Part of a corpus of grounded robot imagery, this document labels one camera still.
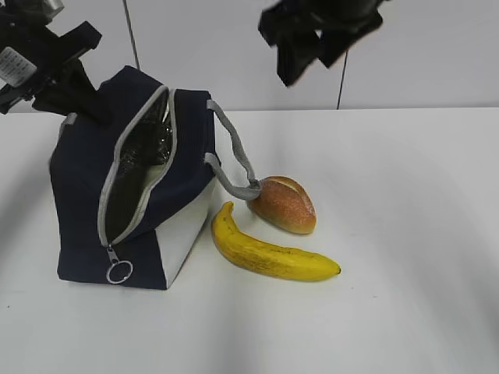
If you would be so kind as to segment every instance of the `label sticker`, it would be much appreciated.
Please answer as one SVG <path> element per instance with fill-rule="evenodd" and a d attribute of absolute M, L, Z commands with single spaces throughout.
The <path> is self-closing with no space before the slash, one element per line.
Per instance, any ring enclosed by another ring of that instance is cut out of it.
<path fill-rule="evenodd" d="M 12 87 L 19 87 L 35 72 L 37 67 L 15 49 L 5 47 L 0 52 L 0 79 Z"/>

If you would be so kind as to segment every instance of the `zipper pull ring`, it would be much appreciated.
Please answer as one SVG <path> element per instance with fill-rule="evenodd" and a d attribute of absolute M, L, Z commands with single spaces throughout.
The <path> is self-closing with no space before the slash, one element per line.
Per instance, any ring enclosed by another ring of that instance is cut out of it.
<path fill-rule="evenodd" d="M 107 247 L 107 252 L 108 252 L 108 257 L 109 257 L 109 262 L 111 263 L 110 267 L 108 268 L 108 271 L 106 272 L 106 279 L 110 284 L 121 284 L 124 281 L 126 281 L 128 278 L 133 273 L 133 264 L 130 261 L 126 260 L 120 260 L 118 255 L 116 255 L 115 250 L 112 248 L 111 244 Z M 125 273 L 125 275 L 118 280 L 112 280 L 111 279 L 111 272 L 117 267 L 117 266 L 127 266 L 128 271 Z"/>

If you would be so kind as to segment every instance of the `bread roll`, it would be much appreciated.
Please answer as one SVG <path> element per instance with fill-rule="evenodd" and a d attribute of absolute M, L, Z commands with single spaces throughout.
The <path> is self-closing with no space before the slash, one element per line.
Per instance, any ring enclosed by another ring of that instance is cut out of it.
<path fill-rule="evenodd" d="M 249 208 L 272 224 L 295 234 L 309 234 L 317 222 L 312 201 L 297 182 L 287 177 L 261 181 L 260 196 Z"/>

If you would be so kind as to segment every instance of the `white table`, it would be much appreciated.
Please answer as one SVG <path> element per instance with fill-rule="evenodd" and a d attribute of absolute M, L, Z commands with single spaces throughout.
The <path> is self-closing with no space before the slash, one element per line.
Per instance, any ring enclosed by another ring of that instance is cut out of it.
<path fill-rule="evenodd" d="M 1 373 L 499 372 L 499 109 L 228 115 L 258 175 L 292 176 L 318 215 L 296 237 L 237 203 L 241 229 L 342 274 L 240 270 L 204 230 L 168 291 L 61 281 L 47 173 L 61 118 L 0 117 Z M 218 151 L 242 182 L 221 130 Z"/>

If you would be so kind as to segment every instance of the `bag opening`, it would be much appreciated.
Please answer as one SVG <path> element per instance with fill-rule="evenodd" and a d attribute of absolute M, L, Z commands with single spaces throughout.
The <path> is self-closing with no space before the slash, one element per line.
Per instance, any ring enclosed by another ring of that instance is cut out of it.
<path fill-rule="evenodd" d="M 126 136 L 105 207 L 108 244 L 133 229 L 145 195 L 160 178 L 173 151 L 173 128 L 165 90 Z"/>

